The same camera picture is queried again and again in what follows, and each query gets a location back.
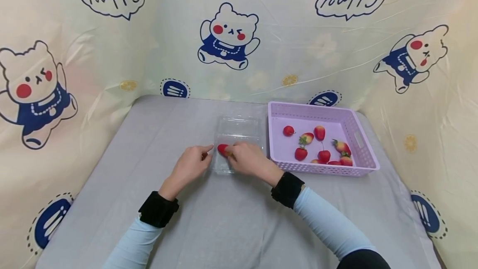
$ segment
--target purple plastic basket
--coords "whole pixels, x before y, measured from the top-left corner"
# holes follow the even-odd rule
[[[296,134],[291,137],[284,136],[283,129],[287,125],[291,125]],[[305,146],[308,155],[306,159],[298,162],[294,153],[299,147],[299,136],[307,132],[314,133],[314,128],[318,125],[326,129],[324,141],[321,143],[314,139],[311,144]],[[271,159],[284,171],[361,177],[380,169],[362,125],[351,109],[269,102],[268,132]],[[330,151],[330,160],[340,158],[332,139],[345,141],[349,145],[354,166],[310,163],[312,159],[318,159],[317,153],[322,150],[322,144],[324,149]]]

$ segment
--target yellow flower pattern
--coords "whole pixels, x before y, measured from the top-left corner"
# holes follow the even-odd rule
[[[287,75],[282,80],[282,85],[283,86],[293,86],[294,84],[296,84],[298,82],[298,80],[299,80],[299,78],[297,77],[297,75]]]
[[[137,86],[138,83],[135,80],[125,80],[119,84],[119,88],[127,92],[132,92]]]
[[[417,139],[415,137],[415,135],[407,135],[405,137],[405,142],[403,143],[405,145],[405,150],[407,150],[407,152],[409,153],[415,153],[417,152]]]

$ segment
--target cloth backdrop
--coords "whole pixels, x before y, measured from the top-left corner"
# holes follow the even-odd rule
[[[478,0],[0,0],[0,268],[32,268],[144,94],[363,112],[478,262]]]

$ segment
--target light blue sleeve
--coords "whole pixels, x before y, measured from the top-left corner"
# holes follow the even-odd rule
[[[294,210],[339,261],[359,249],[377,251],[359,228],[311,188],[302,190]]]
[[[146,268],[154,242],[162,230],[136,218],[103,264],[103,269]]]

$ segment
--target white pearl necklace pattern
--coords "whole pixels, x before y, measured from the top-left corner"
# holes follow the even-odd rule
[[[214,42],[212,43],[212,45],[213,45],[214,48],[216,48],[217,50],[220,50],[220,51],[221,51],[221,55],[222,55],[222,56],[226,56],[227,53],[229,53],[229,54],[238,54],[238,52],[239,52],[239,50],[240,50],[240,46],[239,46],[239,47],[238,47],[238,50],[237,50],[236,52],[227,51],[226,49],[216,47],[216,42],[217,42],[217,39],[214,40]]]
[[[55,104],[49,106],[49,107],[48,107],[47,109],[45,109],[44,111],[35,112],[35,106],[34,106],[33,103],[31,103],[30,107],[31,107],[31,109],[32,109],[32,114],[34,114],[34,115],[44,115],[45,113],[49,112],[50,109],[55,108],[55,107],[60,103],[60,101],[61,101],[61,93],[60,93],[60,90],[59,90],[58,87],[56,88],[56,91],[57,91],[57,93],[59,93],[59,99],[57,100],[57,102],[56,102]]]
[[[405,70],[407,70],[407,73],[409,75],[413,75],[415,74],[416,70],[413,70],[412,72],[410,72],[409,68],[407,67],[407,65],[405,64],[405,62],[402,61],[402,59],[400,59],[400,57],[402,57],[403,55],[407,55],[408,53],[402,53],[398,56],[398,62],[400,62],[400,64],[402,64],[404,67],[405,67]]]

